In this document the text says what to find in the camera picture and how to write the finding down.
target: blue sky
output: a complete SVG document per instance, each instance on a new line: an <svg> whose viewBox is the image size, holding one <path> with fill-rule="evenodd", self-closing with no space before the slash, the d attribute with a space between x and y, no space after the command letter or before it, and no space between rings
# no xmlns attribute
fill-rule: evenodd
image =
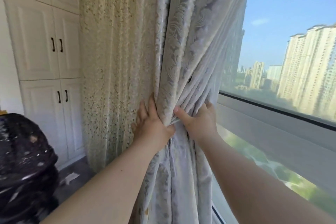
<svg viewBox="0 0 336 224"><path fill-rule="evenodd" d="M291 35L336 23L336 0L247 0L239 65L282 64Z"/></svg>

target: gray floor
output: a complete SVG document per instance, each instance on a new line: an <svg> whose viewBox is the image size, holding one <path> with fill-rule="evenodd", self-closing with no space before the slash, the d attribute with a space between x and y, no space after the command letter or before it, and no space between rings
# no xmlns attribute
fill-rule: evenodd
<svg viewBox="0 0 336 224"><path fill-rule="evenodd" d="M59 200L59 203L64 202L95 175L90 170L85 157L61 170L59 172L61 180L71 173L77 173L79 176L72 180L69 185L63 185L56 189L55 196Z"/></svg>

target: beige floral curtain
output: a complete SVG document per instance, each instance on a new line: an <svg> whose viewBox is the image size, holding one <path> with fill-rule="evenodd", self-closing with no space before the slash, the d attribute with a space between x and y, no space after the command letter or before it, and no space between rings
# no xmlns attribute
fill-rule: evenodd
<svg viewBox="0 0 336 224"><path fill-rule="evenodd" d="M176 133L148 167L135 223L211 223L211 170L173 117L216 101L229 31L244 0L80 0L84 136L101 170L132 141L141 99L154 91Z"/></svg>

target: wall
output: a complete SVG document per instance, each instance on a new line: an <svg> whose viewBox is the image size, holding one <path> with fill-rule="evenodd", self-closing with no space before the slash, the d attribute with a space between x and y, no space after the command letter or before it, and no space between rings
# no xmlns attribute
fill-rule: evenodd
<svg viewBox="0 0 336 224"><path fill-rule="evenodd" d="M3 0L0 0L0 109L23 114L18 72Z"/></svg>

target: hand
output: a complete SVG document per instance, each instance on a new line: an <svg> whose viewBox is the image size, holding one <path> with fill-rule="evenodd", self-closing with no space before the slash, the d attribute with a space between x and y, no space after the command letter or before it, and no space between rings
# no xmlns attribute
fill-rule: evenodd
<svg viewBox="0 0 336 224"><path fill-rule="evenodd" d="M162 150L175 133L174 125L166 127L160 120L156 111L154 94L149 97L148 111L145 102L140 102L140 107L136 115L136 123L131 124L134 134L134 142L144 142L149 145L156 154Z"/></svg>
<svg viewBox="0 0 336 224"><path fill-rule="evenodd" d="M213 138L218 134L216 127L216 111L212 103L203 104L195 117L189 116L178 106L174 108L174 113L184 124L190 138L195 140L198 144L201 144L202 141Z"/></svg>

